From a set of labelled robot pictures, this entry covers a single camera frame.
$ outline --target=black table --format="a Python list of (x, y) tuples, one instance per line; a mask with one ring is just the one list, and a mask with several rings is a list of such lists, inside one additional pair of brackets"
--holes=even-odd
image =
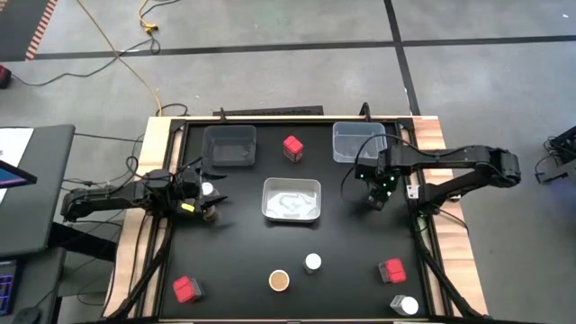
[[(332, 159), (332, 122), (253, 123), (257, 132), (253, 167), (218, 167), (228, 178), (212, 182), (230, 198), (217, 208), (215, 225), (175, 223), (170, 258), (164, 269), (162, 319), (383, 319), (398, 317), (388, 304), (397, 294), (415, 297), (418, 315), (428, 311), (422, 266), (417, 257), (401, 190), (383, 211), (367, 211), (344, 201), (339, 184), (350, 168)], [(202, 152), (207, 124), (191, 122), (184, 135), (180, 164)], [(388, 133), (398, 125), (385, 123)], [(294, 135), (304, 144), (304, 158), (293, 164), (283, 155), (283, 140)], [(268, 177), (315, 179), (321, 183), (321, 215), (313, 224), (266, 220), (261, 212), (263, 183)], [(347, 200), (359, 202), (365, 184), (351, 176)], [(322, 257), (314, 275), (304, 272), (309, 253)], [(399, 257), (408, 281), (385, 284), (378, 264)], [(275, 269), (291, 277), (288, 292), (273, 292), (268, 276)], [(172, 282), (197, 279), (207, 296), (178, 303)]]

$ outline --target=concrete floor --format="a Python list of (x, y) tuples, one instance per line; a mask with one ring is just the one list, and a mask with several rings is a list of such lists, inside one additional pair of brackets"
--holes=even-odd
[[(145, 39), (137, 4), (86, 0), (118, 50)], [(576, 34), (576, 3), (562, 0), (393, 1), (404, 40)], [(392, 39), (383, 1), (183, 0), (151, 13), (164, 49)], [(58, 2), (39, 53), (108, 50), (75, 1)], [(422, 114), (438, 115), (446, 144), (485, 144), (518, 154), (523, 181), (463, 198), (489, 311), (497, 319), (572, 322), (576, 300), (576, 186), (533, 177), (542, 142), (576, 121), (576, 43), (406, 48)], [(107, 58), (7, 63), (40, 82), (90, 71)], [(356, 114), (410, 114), (392, 48), (323, 49), (127, 58), (165, 104), (190, 114), (226, 109), (324, 105)], [(14, 83), (0, 98), (0, 126), (73, 123), (77, 131), (138, 137), (156, 110), (125, 67), (88, 79), (32, 88)], [(67, 176), (105, 180), (124, 172), (131, 144), (76, 137)], [(102, 220), (109, 214), (95, 214)], [(97, 307), (65, 299), (60, 323), (93, 320)]]

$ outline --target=transparent bin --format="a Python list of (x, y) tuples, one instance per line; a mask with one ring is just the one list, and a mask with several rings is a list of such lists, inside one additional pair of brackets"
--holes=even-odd
[(313, 222), (320, 216), (320, 191), (316, 180), (267, 178), (262, 213), (270, 221)]
[(209, 126), (204, 130), (203, 162), (213, 167), (247, 167), (256, 161), (256, 127)]
[[(358, 150), (369, 137), (385, 134), (379, 122), (335, 122), (332, 126), (332, 157), (338, 163), (354, 163)], [(360, 158), (378, 158), (378, 152), (386, 149), (384, 137), (370, 139)]]

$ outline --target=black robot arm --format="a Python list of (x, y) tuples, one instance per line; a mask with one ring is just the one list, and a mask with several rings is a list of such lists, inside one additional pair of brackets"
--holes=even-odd
[(119, 187), (75, 189), (62, 199), (60, 214), (65, 221), (76, 221), (92, 212), (142, 208), (154, 215), (167, 217), (183, 209), (179, 203), (191, 201), (185, 212), (202, 215), (226, 196), (203, 197), (202, 181), (222, 179), (225, 175), (208, 175), (189, 167), (174, 175), (165, 169), (154, 170), (140, 180)]
[(409, 193), (424, 212), (432, 212), (450, 197), (491, 185), (508, 188), (520, 182), (518, 157), (502, 148), (481, 145), (457, 149), (419, 150), (406, 145), (392, 145), (377, 159), (359, 158), (355, 178), (370, 188), (368, 203), (380, 210), (396, 189), (400, 176), (409, 176), (425, 168), (471, 168), (472, 172), (442, 184), (422, 184)]

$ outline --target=monitor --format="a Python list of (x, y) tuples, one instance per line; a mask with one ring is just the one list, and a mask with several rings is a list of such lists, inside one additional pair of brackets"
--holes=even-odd
[(37, 178), (0, 160), (0, 189), (36, 184)]

